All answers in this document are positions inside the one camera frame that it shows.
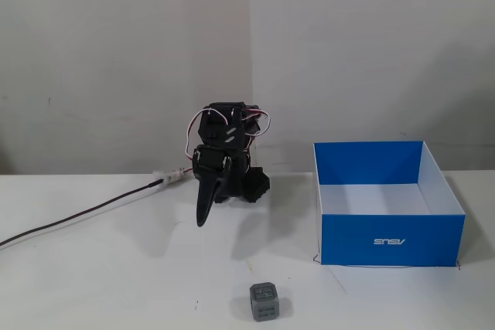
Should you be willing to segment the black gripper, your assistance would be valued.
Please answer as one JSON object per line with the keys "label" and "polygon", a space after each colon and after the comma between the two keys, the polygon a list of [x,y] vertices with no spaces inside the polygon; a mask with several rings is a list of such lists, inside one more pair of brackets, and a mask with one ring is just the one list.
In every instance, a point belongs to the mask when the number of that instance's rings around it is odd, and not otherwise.
{"label": "black gripper", "polygon": [[229,181],[232,158],[224,148],[199,145],[193,153],[193,174],[199,181],[196,202],[196,224],[202,227],[210,214],[213,203],[230,198]]}

